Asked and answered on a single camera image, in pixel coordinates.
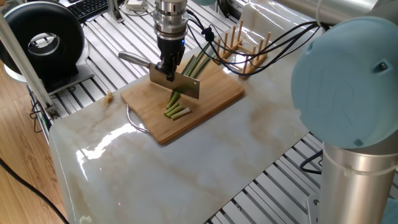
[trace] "wooden floor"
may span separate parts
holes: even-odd
[[[0,62],[0,157],[65,214],[49,146],[34,132],[25,85],[6,76]],[[0,224],[62,223],[45,202],[0,168]]]

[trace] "black wire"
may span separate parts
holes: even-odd
[[[301,36],[303,36],[306,32],[308,32],[309,30],[311,30],[311,29],[313,29],[313,28],[315,28],[315,27],[318,27],[318,25],[317,25],[316,23],[313,24],[313,25],[311,25],[311,26],[309,26],[309,27],[307,27],[305,30],[301,31],[301,33],[297,34],[297,35],[296,35],[296,38],[295,38],[294,40],[292,40],[292,41],[290,42],[290,44],[289,44],[286,48],[284,48],[284,49],[281,51],[281,53],[279,53],[279,54],[278,54],[274,59],[272,59],[267,65],[263,66],[263,67],[260,68],[259,70],[256,70],[256,71],[254,71],[254,72],[251,72],[251,73],[240,73],[240,72],[236,72],[235,70],[233,70],[232,68],[230,68],[230,67],[227,65],[228,63],[226,63],[226,62],[224,62],[223,60],[220,60],[220,59],[219,59],[219,58],[221,58],[221,57],[220,57],[220,55],[218,54],[217,50],[215,49],[215,47],[214,47],[214,45],[213,45],[212,43],[210,43],[210,46],[211,46],[211,48],[213,49],[214,53],[216,54],[216,56],[217,56],[218,58],[213,58],[212,56],[210,56],[208,53],[206,53],[206,52],[203,50],[203,48],[201,47],[199,41],[196,39],[195,35],[193,34],[193,32],[192,32],[190,26],[188,26],[188,29],[189,29],[189,31],[191,32],[191,35],[192,35],[193,38],[195,39],[195,42],[198,44],[198,46],[199,46],[199,48],[201,49],[201,51],[204,52],[205,55],[206,55],[207,57],[209,57],[209,58],[211,58],[211,59],[213,59],[213,60],[218,61],[219,63],[221,63],[222,65],[224,65],[229,71],[231,71],[231,72],[233,72],[233,73],[235,73],[235,74],[237,74],[237,75],[241,75],[241,76],[251,76],[251,75],[255,75],[255,74],[259,73],[259,72],[262,72],[262,71],[265,70],[267,67],[269,67],[270,65],[272,65],[273,63],[275,63],[275,61],[276,61],[279,57],[281,57],[292,45],[294,45],[294,43],[296,43],[296,41],[298,41],[298,39],[299,39]]]
[[[317,25],[316,22],[313,22],[313,28],[315,28],[315,27],[318,27],[318,25]],[[302,36],[302,34],[306,33],[307,31],[308,31],[308,28],[306,28],[306,29],[305,29],[304,31],[302,31],[301,33],[298,33],[298,34],[296,34],[295,36],[291,37],[290,39],[284,41],[283,43],[281,43],[281,44],[279,44],[279,45],[276,45],[275,47],[273,47],[273,48],[271,48],[271,49],[268,50],[268,48],[271,47],[272,44],[276,43],[278,40],[280,40],[281,38],[283,38],[283,37],[286,35],[286,33],[285,33],[284,35],[278,37],[273,43],[269,44],[269,45],[268,45],[267,47],[265,47],[260,53],[257,53],[257,54],[243,54],[243,53],[240,53],[240,52],[231,51],[230,49],[226,49],[226,48],[224,48],[223,46],[219,45],[218,43],[215,43],[215,44],[218,45],[218,46],[220,46],[222,49],[226,49],[226,50],[230,51],[230,52],[233,53],[233,54],[239,54],[239,55],[243,55],[243,56],[251,56],[251,58],[248,58],[248,59],[246,59],[246,60],[244,60],[244,61],[242,61],[242,62],[224,62],[224,61],[223,61],[223,63],[222,63],[224,66],[225,66],[225,64],[236,65],[236,64],[240,64],[240,63],[244,63],[244,62],[249,62],[250,60],[256,58],[256,57],[259,56],[259,55],[267,54],[267,53],[269,53],[269,52],[271,52],[271,51],[273,51],[273,50],[275,50],[275,49],[278,49],[279,47],[281,47],[281,46],[283,46],[283,45],[289,43],[290,41],[292,41],[292,40],[294,40],[294,39],[300,38],[300,37]],[[200,43],[197,41],[197,39],[196,39],[195,35],[193,34],[193,32],[192,32],[191,30],[190,30],[190,32],[191,32],[193,38],[195,39],[195,42],[200,46]],[[216,60],[216,61],[219,61],[219,62],[220,62],[219,59],[213,58],[213,57],[209,56],[208,54],[206,54],[206,55],[207,55],[209,58],[211,58],[211,59],[213,59],[213,60]]]
[[[194,21],[193,19],[189,18],[189,21],[193,22],[196,26],[200,27],[199,23],[197,21]]]
[[[0,158],[0,166],[2,166],[9,175],[11,175],[14,179],[16,179],[18,182],[20,182],[23,186],[27,187],[29,190],[31,190],[33,193],[35,193],[37,196],[39,196],[47,205],[52,208],[52,210],[55,211],[55,213],[60,217],[60,219],[65,223],[69,224],[68,220],[62,215],[60,210],[39,190],[37,190],[35,187],[30,185],[28,182],[26,182],[24,179],[22,179],[18,174],[16,174],[1,158]]]
[[[287,54],[281,56],[278,60],[276,60],[276,62],[279,61],[280,59],[282,59],[282,58],[284,58],[284,57],[290,55],[291,53],[295,52],[295,51],[298,50],[299,48],[303,47],[303,45],[306,44],[308,41],[310,41],[310,39],[318,32],[319,29],[320,29],[320,27],[318,27],[318,28],[316,29],[316,31],[315,31],[304,43],[300,44],[300,46],[296,47],[294,50],[290,51],[289,53],[287,53]]]
[[[297,26],[291,28],[291,30],[288,30],[286,33],[282,34],[282,35],[279,36],[278,38],[276,38],[276,40],[274,40],[273,42],[270,42],[269,45],[268,45],[266,48],[262,49],[262,50],[261,50],[259,53],[257,53],[257,54],[244,54],[244,53],[241,53],[241,52],[236,52],[236,51],[231,50],[231,49],[228,48],[228,47],[225,48],[224,46],[219,45],[219,44],[216,43],[216,42],[215,42],[215,43],[216,43],[216,45],[218,45],[218,46],[221,47],[222,49],[225,49],[225,50],[231,52],[232,54],[239,54],[239,55],[243,55],[243,56],[253,56],[253,57],[257,57],[258,55],[263,55],[263,54],[268,53],[269,51],[267,51],[267,48],[268,48],[268,47],[271,47],[271,46],[274,45],[274,44],[276,44],[276,42],[278,42],[280,39],[282,39],[283,37],[285,37],[287,34],[293,32],[294,30],[296,30],[296,29],[298,29],[298,28],[300,28],[300,27],[307,26],[307,25],[311,25],[311,26],[314,25],[313,28],[318,27],[318,24],[317,24],[317,22],[315,22],[315,21],[312,21],[312,22],[304,22],[304,23],[302,23],[302,24],[299,24],[299,25],[297,25]],[[219,34],[218,32],[217,32],[217,34],[218,34],[218,37],[221,39],[221,41],[225,44],[225,42],[224,42],[224,40],[221,38],[220,34]],[[283,42],[282,44],[280,44],[280,45],[278,45],[278,46],[276,46],[276,47],[273,47],[272,50],[274,50],[274,49],[276,49],[276,48],[279,48],[280,46],[282,46],[282,45],[284,45],[284,44],[290,42],[290,41],[293,40],[293,39],[295,39],[295,38],[296,38],[296,35],[293,36],[293,37],[291,37],[290,39],[286,40],[286,41]]]
[[[189,10],[189,9],[187,9],[187,13],[188,13],[189,15],[193,16],[193,17],[197,20],[198,25],[199,25],[199,28],[200,28],[201,30],[204,30],[204,29],[205,29],[205,27],[203,26],[203,24],[201,23],[201,21],[199,20],[199,18],[197,17],[197,15],[195,15],[195,13],[193,13],[193,12],[192,12],[191,10]]]
[[[317,170],[310,170],[310,169],[304,168],[305,165],[307,165],[309,162],[313,161],[315,158],[321,156],[322,154],[323,154],[323,150],[321,150],[321,151],[315,153],[313,156],[311,156],[311,157],[309,157],[308,159],[304,160],[304,162],[302,162],[302,163],[300,164],[300,170],[302,170],[302,171],[304,171],[304,172],[311,173],[311,174],[319,174],[319,175],[322,174],[322,172],[320,172],[320,171],[317,171]]]

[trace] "marble tabletop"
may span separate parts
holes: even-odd
[[[241,19],[247,48],[311,20],[266,0],[250,2]],[[230,73],[244,97],[166,146],[130,125],[120,99],[146,77],[115,91],[109,106],[99,100],[58,120],[50,150],[70,223],[205,222],[308,132],[290,95],[300,52],[246,81]]]

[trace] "wooden cutting board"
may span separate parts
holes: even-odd
[[[181,72],[187,63],[188,60],[182,61],[177,71]],[[175,121],[164,115],[171,90],[150,82],[149,76],[137,85],[124,90],[121,98],[140,117],[156,141],[165,144],[221,111],[244,93],[244,88],[213,61],[207,63],[198,79],[199,100],[181,95],[178,102],[184,108],[189,107],[192,112]]]

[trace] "scallion piece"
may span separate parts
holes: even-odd
[[[188,76],[191,76],[191,73],[195,69],[196,65],[199,63],[203,55],[205,54],[204,52],[209,48],[210,43],[207,43],[206,46],[203,48],[203,51],[201,51],[198,55],[198,58],[195,60],[195,63],[193,63],[192,67],[189,69],[189,72],[187,73]]]
[[[166,109],[169,109],[170,107],[172,107],[174,105],[175,102],[177,102],[177,100],[180,98],[181,93],[179,92],[174,92],[172,98],[170,99],[169,103],[167,103]]]
[[[182,70],[182,73],[181,73],[182,75],[187,75],[188,71],[191,69],[191,67],[192,67],[193,63],[195,63],[196,59],[197,59],[197,57],[192,55],[191,59],[185,66],[184,70]]]
[[[191,112],[191,109],[190,108],[185,108],[184,110],[181,110],[180,112],[173,114],[171,116],[171,118],[172,119],[177,119],[177,118],[179,118],[179,117],[181,117],[183,115],[186,115],[189,112]]]
[[[184,109],[184,107],[181,106],[181,105],[178,105],[178,106],[177,106],[176,108],[174,108],[172,111],[168,112],[168,113],[166,114],[166,116],[171,117],[171,116],[173,116],[175,113],[179,112],[179,111],[182,110],[182,109]]]
[[[206,57],[204,59],[204,61],[202,61],[202,63],[199,65],[199,67],[195,70],[195,72],[192,73],[192,78],[197,78],[197,76],[200,73],[200,70],[202,70],[202,68],[210,61],[210,58]]]
[[[172,110],[174,110],[174,108],[178,107],[180,104],[174,103],[174,105],[172,107],[170,107],[169,109],[167,109],[166,111],[164,111],[164,115],[167,115],[168,113],[170,113]]]

